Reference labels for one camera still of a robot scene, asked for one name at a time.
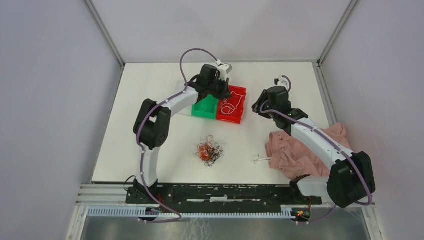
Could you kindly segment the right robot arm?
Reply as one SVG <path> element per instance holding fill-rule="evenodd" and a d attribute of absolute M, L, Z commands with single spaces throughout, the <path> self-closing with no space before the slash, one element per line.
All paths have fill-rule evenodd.
<path fill-rule="evenodd" d="M 266 119 L 311 150 L 327 168 L 329 176 L 302 175 L 291 181 L 289 199 L 302 204 L 309 197 L 329 198 L 340 208 L 352 204 L 369 206 L 376 190 L 371 158 L 337 143 L 318 128 L 301 109 L 293 108 L 284 86 L 262 91 L 252 111 Z"/>

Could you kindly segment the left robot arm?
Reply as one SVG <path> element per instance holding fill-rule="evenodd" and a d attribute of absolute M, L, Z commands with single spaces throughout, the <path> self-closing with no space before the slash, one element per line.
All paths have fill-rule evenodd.
<path fill-rule="evenodd" d="M 215 65 L 204 64 L 181 91 L 161 102 L 149 98 L 143 101 L 133 127 L 136 143 L 141 147 L 140 170 L 133 187 L 127 190 L 126 203 L 149 204 L 156 200 L 159 151 L 168 138 L 172 117 L 208 96 L 219 100 L 231 98 L 228 78 L 231 70 L 230 64 L 220 61 Z"/>

